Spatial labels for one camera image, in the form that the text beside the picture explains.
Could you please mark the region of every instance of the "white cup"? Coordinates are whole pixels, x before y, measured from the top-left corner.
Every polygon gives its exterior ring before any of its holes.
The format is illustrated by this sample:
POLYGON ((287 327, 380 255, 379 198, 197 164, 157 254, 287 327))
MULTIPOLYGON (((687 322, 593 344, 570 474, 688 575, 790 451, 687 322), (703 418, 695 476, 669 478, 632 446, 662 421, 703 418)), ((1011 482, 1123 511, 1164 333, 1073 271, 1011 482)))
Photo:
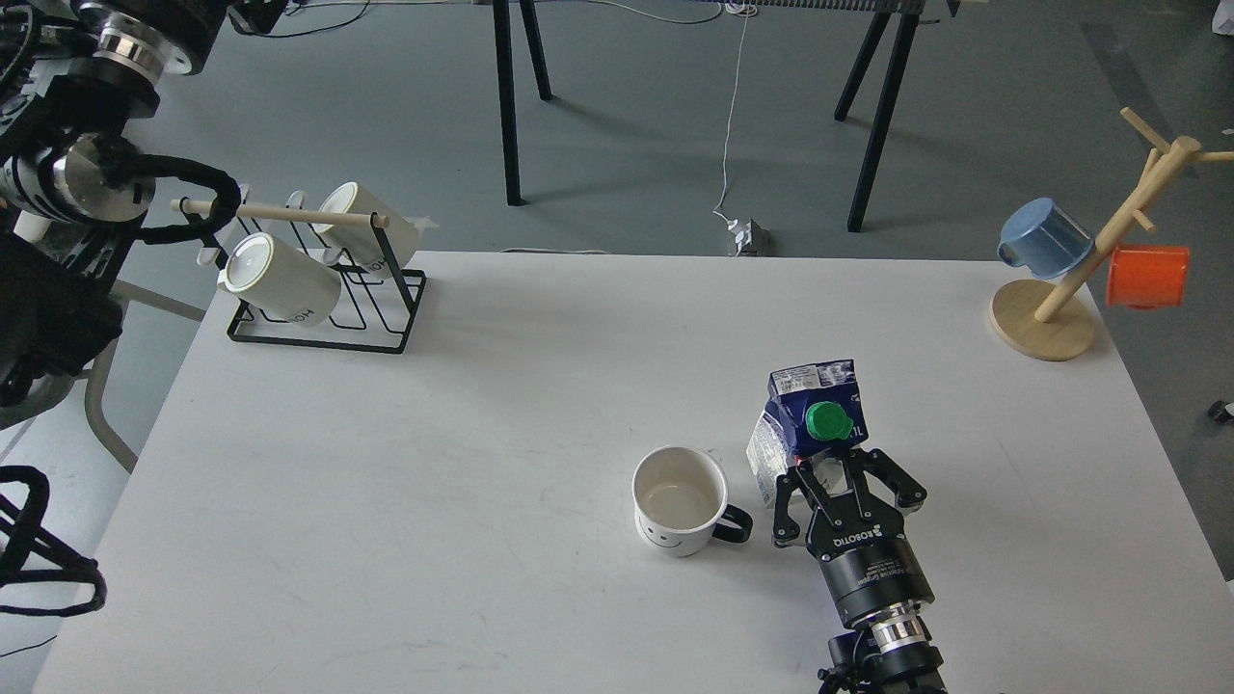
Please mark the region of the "white cup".
MULTIPOLYGON (((420 230, 397 212, 386 207, 371 193, 360 184, 352 182, 339 185, 326 201, 321 204, 322 212, 360 214, 371 215, 376 212, 390 219, 390 225, 385 228, 390 240, 390 249, 399 262, 399 268, 404 268, 411 257, 420 248, 420 230)), ((338 248, 347 248, 352 261, 364 268, 373 277, 386 279, 392 277, 386 267, 385 254, 378 243, 373 230, 366 226, 346 226, 333 224, 315 224, 312 230, 323 241, 338 248)))
POLYGON ((724 470, 696 448, 665 446, 648 453, 634 470, 633 494, 638 536, 659 552, 687 557, 712 537, 750 538, 754 520, 728 504, 724 470), (718 525, 721 519, 733 526, 718 525))
POLYGON ((270 317, 312 326, 338 304, 338 273, 299 248, 260 232, 246 237, 218 273, 218 289, 264 310, 270 317))

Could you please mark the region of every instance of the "cup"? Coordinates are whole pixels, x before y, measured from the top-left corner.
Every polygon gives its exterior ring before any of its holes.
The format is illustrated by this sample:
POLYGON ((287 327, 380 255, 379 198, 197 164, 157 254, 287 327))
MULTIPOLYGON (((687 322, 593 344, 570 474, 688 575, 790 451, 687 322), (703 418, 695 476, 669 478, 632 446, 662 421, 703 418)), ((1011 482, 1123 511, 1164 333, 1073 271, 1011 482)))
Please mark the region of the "cup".
POLYGON ((241 241, 218 272, 218 289, 264 310, 270 317, 317 325, 338 304, 338 273, 265 232, 241 241))
POLYGON ((1093 251, 1092 238, 1050 198, 1024 205, 1003 225, 998 258, 1028 265, 1037 279, 1051 279, 1079 265, 1093 251))
POLYGON ((665 554, 687 557, 712 537, 750 538, 754 519, 728 504, 724 470, 696 448, 668 446, 648 453, 634 470, 633 493, 638 536, 665 554), (733 525, 718 525, 721 520, 733 525))
MULTIPOLYGON (((386 238, 390 240, 390 249, 394 251, 395 261, 399 262, 399 267, 395 269, 402 269, 420 248, 420 230, 355 182, 339 185, 322 203, 321 211, 360 215, 376 212, 389 217, 390 226, 385 228, 385 232, 386 238)), ((352 261, 373 277, 381 279, 394 277, 390 268, 386 267, 385 254, 370 227, 315 224, 312 230, 331 246, 347 248, 352 261)))
POLYGON ((1186 246, 1118 246, 1109 257, 1106 304, 1143 310, 1177 306, 1190 262, 1186 246))

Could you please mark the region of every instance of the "black table leg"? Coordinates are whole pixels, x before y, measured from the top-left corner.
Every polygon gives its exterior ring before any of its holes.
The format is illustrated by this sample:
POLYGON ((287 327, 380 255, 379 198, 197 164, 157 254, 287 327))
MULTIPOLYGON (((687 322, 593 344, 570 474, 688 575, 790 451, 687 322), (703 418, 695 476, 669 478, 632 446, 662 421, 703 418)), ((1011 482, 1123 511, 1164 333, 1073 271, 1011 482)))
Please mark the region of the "black table leg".
POLYGON ((861 89, 865 70, 870 68, 870 61, 874 59, 874 52, 879 48, 879 41, 882 40, 882 32, 887 28, 890 19, 891 12, 874 15, 874 21, 870 22, 870 28, 865 32, 865 41, 861 42, 861 49, 858 51, 856 61, 853 62, 849 80, 844 83, 844 94, 840 94, 840 101, 835 105, 835 120, 843 121, 848 117, 848 110, 853 106, 858 90, 861 89))
POLYGON ((919 20, 918 15, 900 16, 896 44, 891 49, 891 63, 887 65, 887 77, 882 80, 879 109, 874 114, 874 128, 870 131, 870 142, 865 147, 865 159, 861 162, 861 173, 858 174, 856 193, 853 195, 853 206, 849 209, 848 230, 854 233, 861 231, 861 224, 865 221, 865 207, 870 203, 874 177, 879 173, 879 159, 882 158, 882 146, 887 140, 887 130, 891 127, 891 115, 896 110, 896 96, 900 95, 900 84, 905 79, 905 67, 908 64, 908 52, 912 51, 913 36, 917 33, 919 20))
POLYGON ((548 68, 544 67, 544 44, 539 40, 539 21, 536 19, 536 0, 518 0, 523 12, 523 28, 527 30, 527 47, 532 51, 532 68, 536 69, 536 89, 540 101, 553 99, 553 89, 548 84, 548 68))
POLYGON ((506 204, 523 205, 518 193, 518 127, 515 123, 515 70, 510 48, 510 5, 492 4, 492 30, 497 46, 497 99, 501 101, 501 152, 506 158, 506 204))

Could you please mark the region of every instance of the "concrete floor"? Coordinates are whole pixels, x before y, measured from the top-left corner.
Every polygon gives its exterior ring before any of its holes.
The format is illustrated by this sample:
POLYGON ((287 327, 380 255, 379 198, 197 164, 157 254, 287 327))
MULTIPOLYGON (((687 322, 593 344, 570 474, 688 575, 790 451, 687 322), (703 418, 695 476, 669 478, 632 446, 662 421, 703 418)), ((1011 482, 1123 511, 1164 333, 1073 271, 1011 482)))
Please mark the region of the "concrete floor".
MULTIPOLYGON (((668 0, 637 6, 676 19, 716 11, 668 0)), ((1120 106, 1134 106, 1166 137, 1234 149, 1234 136, 1223 133, 1234 128, 1234 38, 1209 31, 1214 6, 966 2, 953 20, 932 2, 926 17, 942 21, 918 31, 860 235, 847 233, 844 220, 886 48, 850 120, 838 123, 830 112, 870 16, 764 9, 744 27, 723 211, 758 220, 779 256, 993 259, 1002 222, 1041 195, 1095 232, 1134 185, 1148 149, 1118 116, 1120 106)), ((354 12, 304 11, 279 28, 354 12)), ((502 193, 489 7, 380 6, 354 26, 286 41, 225 28, 206 70, 165 79, 158 116, 130 133, 148 152, 228 170, 253 184, 258 201, 280 204, 304 189, 318 204, 339 183, 359 180, 405 215, 437 221, 442 228, 424 240, 432 249, 724 253, 729 237, 711 210, 743 20, 680 26, 581 2, 544 2, 538 12, 557 99, 536 99, 516 36, 527 206, 507 207, 502 193)), ((1192 249, 1182 307, 1103 311, 1227 579, 1234 578, 1234 427, 1207 421, 1204 411, 1234 399, 1234 363, 1224 352, 1234 314, 1223 304, 1234 288, 1232 190, 1234 165, 1204 164, 1154 209, 1161 231, 1153 242, 1192 249)), ((178 221, 167 205, 183 194, 201 191, 163 185, 149 224, 178 221)), ((1143 233, 1133 241, 1150 242, 1143 233)), ((204 306, 213 277, 194 256, 188 246, 142 247, 122 277, 204 306)), ((1023 274, 1008 269, 1008 280, 1023 274)), ((1103 299, 1103 274, 1091 285, 1103 299)), ((135 447, 193 333, 181 319, 131 312, 105 404, 135 447)), ((89 436, 70 433, 84 426, 69 411, 80 403, 74 398, 39 417, 2 462, 30 461, 53 474, 48 524, 89 552, 123 475, 89 436)), ((15 433, 0 433, 0 446, 15 433)), ((2 619, 0 652, 54 630, 54 620, 2 619)), ((2 689, 28 690, 43 651, 0 661, 2 689)))

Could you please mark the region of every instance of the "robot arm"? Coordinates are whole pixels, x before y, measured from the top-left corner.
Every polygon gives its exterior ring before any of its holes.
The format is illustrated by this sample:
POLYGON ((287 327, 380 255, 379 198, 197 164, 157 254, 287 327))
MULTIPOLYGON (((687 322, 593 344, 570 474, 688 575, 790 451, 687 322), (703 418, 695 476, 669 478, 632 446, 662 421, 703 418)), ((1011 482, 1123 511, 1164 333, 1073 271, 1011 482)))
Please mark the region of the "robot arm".
POLYGON ((853 630, 828 642, 833 667, 819 671, 821 693, 945 694, 943 656, 919 616, 934 593, 905 537, 903 514, 921 508, 926 489, 877 448, 853 448, 840 464, 847 489, 834 495, 810 461, 776 479, 775 545, 787 547, 801 535, 789 516, 789 500, 800 491, 812 510, 806 550, 853 630), (866 473, 891 489, 895 506, 870 493, 866 473))
POLYGON ((72 0, 4 2, 0 14, 0 194, 25 221, 69 227, 57 253, 0 233, 0 408, 26 399, 35 379, 77 375, 120 335, 107 298, 136 241, 207 238, 239 205, 226 173, 143 154, 123 131, 158 110, 164 74, 205 67, 225 19, 269 33, 288 0, 72 0), (199 222, 143 228, 159 178, 215 191, 199 222))

